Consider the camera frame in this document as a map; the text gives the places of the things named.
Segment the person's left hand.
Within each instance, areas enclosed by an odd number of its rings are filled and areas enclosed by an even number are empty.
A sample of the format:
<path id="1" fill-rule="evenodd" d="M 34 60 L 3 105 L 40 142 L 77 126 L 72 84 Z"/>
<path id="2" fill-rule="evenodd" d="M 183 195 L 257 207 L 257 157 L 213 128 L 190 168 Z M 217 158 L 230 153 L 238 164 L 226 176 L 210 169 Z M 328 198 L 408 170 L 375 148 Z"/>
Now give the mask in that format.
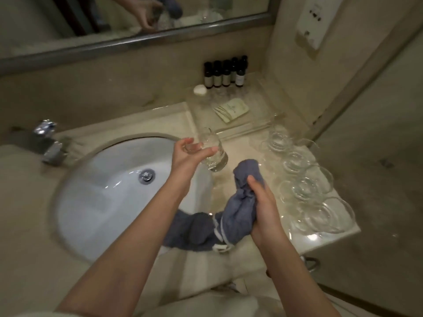
<path id="1" fill-rule="evenodd" d="M 194 142 L 193 137 L 183 138 L 174 145 L 171 173 L 168 181 L 183 195 L 189 191 L 191 180 L 203 159 L 197 159 L 197 153 L 188 154 L 185 146 Z"/>

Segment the person's right hand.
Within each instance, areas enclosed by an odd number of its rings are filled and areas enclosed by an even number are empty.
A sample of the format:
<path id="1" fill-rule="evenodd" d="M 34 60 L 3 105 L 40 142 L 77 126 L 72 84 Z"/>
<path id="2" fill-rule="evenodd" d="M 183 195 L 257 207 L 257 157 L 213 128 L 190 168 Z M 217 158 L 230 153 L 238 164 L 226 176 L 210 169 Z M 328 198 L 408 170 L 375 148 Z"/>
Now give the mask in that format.
<path id="1" fill-rule="evenodd" d="M 256 221 L 251 236 L 258 248 L 276 244 L 286 240 L 287 235 L 281 224 L 276 199 L 266 183 L 267 200 L 256 200 Z"/>

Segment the clear glass tumbler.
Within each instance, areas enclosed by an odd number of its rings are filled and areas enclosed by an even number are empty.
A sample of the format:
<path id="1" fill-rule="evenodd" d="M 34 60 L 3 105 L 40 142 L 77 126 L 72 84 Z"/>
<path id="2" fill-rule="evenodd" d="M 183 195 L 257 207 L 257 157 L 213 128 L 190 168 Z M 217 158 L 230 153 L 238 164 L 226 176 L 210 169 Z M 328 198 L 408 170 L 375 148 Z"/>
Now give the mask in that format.
<path id="1" fill-rule="evenodd" d="M 197 141 L 185 146 L 188 154 L 194 154 L 202 149 L 211 147 L 218 147 L 218 151 L 202 162 L 207 165 L 208 169 L 212 172 L 221 171 L 228 162 L 228 155 L 223 149 L 222 142 L 219 136 L 208 127 L 202 127 L 198 130 Z"/>

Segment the blue towel with white stripes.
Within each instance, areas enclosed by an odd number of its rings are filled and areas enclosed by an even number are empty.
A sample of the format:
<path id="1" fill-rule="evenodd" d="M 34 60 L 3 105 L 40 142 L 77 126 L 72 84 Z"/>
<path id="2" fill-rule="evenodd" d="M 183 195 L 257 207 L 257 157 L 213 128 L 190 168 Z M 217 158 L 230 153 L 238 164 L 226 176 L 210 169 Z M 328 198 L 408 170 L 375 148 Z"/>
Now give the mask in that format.
<path id="1" fill-rule="evenodd" d="M 256 220 L 257 197 L 248 176 L 264 186 L 258 161 L 246 159 L 233 170 L 236 192 L 221 212 L 187 214 L 177 210 L 162 246 L 185 251 L 219 253 L 231 250 L 251 234 Z"/>

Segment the person's right forearm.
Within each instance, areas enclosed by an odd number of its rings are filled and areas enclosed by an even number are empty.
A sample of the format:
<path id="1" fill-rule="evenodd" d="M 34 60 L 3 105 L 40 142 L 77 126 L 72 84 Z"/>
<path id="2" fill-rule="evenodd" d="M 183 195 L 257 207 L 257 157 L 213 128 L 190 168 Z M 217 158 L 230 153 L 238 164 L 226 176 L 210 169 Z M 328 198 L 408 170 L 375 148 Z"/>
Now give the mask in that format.
<path id="1" fill-rule="evenodd" d="M 287 317 L 341 317 L 291 244 L 283 229 L 251 233 Z"/>

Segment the person's left forearm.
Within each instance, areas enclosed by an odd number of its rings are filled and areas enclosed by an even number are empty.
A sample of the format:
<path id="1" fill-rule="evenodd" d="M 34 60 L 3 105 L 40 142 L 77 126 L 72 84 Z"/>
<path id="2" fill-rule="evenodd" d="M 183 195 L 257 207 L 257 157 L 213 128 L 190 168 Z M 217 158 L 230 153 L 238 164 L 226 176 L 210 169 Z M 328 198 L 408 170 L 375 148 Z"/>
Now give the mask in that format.
<path id="1" fill-rule="evenodd" d="M 132 317 L 191 179 L 169 176 L 128 228 L 56 308 L 82 317 Z"/>

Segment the beige amenity packet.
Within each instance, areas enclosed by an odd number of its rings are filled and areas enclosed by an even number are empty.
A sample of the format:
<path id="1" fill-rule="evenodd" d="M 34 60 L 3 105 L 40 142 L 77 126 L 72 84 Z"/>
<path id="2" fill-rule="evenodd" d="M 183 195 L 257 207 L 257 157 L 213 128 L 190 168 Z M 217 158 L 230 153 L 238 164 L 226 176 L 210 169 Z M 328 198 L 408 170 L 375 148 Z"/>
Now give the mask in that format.
<path id="1" fill-rule="evenodd" d="M 228 115 L 228 118 L 230 118 L 230 122 L 247 114 L 250 111 L 250 108 L 241 98 L 231 99 L 230 101 L 219 106 Z"/>

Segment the cluster of clear drinking glasses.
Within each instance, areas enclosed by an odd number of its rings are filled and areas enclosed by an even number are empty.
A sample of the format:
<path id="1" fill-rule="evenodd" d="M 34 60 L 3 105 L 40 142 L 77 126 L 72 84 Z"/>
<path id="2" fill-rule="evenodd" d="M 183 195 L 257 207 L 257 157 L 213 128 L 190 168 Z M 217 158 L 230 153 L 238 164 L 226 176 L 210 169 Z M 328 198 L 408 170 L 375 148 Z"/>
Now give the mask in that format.
<path id="1" fill-rule="evenodd" d="M 293 226 L 302 234 L 341 234 L 356 223 L 352 207 L 334 189 L 332 173 L 319 164 L 320 147 L 273 125 L 260 144 L 259 165 L 271 174 Z"/>

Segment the chrome sink drain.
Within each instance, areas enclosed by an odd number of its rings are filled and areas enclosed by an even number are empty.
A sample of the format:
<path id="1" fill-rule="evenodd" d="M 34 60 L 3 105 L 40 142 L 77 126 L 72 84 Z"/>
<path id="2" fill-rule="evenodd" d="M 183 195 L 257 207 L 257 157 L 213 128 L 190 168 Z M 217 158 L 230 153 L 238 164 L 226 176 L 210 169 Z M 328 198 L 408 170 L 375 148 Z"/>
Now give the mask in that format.
<path id="1" fill-rule="evenodd" d="M 155 170 L 153 169 L 143 169 L 139 172 L 138 181 L 142 185 L 151 184 L 156 178 Z"/>

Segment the row of dark toiletry bottles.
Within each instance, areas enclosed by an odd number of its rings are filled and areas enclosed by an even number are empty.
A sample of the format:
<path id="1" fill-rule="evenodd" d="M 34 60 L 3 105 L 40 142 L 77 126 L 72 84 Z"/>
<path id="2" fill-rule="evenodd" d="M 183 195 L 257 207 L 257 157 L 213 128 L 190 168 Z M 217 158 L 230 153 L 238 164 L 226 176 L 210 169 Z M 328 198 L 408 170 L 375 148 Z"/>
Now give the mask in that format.
<path id="1" fill-rule="evenodd" d="M 226 60 L 215 60 L 203 64 L 204 87 L 206 89 L 245 85 L 249 60 L 247 55 Z"/>

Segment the white sink basin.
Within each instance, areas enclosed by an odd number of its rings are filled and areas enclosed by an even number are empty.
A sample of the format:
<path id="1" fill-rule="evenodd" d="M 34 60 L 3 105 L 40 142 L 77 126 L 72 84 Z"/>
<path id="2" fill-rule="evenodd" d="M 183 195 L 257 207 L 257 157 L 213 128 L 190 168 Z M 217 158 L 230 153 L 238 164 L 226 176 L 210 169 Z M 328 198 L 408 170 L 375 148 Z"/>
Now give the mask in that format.
<path id="1" fill-rule="evenodd" d="M 83 261 L 97 260 L 166 182 L 177 140 L 157 133 L 120 138 L 80 159 L 51 201 L 50 223 L 60 244 Z M 155 170 L 149 185 L 138 181 L 143 169 Z"/>

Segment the white garment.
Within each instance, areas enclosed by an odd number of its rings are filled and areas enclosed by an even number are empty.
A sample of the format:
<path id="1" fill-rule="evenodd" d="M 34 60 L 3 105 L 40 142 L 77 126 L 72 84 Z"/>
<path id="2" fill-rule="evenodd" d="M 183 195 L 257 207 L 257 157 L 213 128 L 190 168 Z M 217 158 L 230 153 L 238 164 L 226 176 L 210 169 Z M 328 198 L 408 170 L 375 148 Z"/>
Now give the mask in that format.
<path id="1" fill-rule="evenodd" d="M 291 317 L 280 300 L 209 291 L 165 304 L 137 317 Z"/>

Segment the chrome faucet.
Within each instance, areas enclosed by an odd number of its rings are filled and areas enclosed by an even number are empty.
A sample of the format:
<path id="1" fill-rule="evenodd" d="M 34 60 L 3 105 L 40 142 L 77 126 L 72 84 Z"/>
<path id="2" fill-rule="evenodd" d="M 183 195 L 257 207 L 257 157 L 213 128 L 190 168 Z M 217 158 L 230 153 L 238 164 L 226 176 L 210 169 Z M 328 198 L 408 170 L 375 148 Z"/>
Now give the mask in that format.
<path id="1" fill-rule="evenodd" d="M 50 119 L 44 119 L 34 128 L 33 134 L 36 146 L 42 155 L 41 162 L 50 166 L 61 166 L 69 155 L 72 138 L 53 138 L 57 124 Z"/>

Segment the wall mirror with metal frame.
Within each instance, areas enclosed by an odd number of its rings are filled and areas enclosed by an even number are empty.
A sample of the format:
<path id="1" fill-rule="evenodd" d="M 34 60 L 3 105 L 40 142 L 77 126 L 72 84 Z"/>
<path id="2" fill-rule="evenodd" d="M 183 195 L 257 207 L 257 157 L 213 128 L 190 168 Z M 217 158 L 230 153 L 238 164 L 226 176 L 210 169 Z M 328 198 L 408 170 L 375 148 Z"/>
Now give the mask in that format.
<path id="1" fill-rule="evenodd" d="M 0 0 L 0 77 L 276 22 L 281 0 Z"/>

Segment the white wall socket panel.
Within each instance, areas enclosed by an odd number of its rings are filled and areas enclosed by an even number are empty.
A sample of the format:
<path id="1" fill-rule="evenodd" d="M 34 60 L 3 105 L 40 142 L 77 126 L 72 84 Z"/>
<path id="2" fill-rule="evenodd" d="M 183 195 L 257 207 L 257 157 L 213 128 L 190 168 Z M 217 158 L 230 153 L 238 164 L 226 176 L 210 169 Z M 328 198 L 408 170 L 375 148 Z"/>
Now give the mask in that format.
<path id="1" fill-rule="evenodd" d="M 306 0 L 297 22 L 297 33 L 317 51 L 344 0 Z"/>

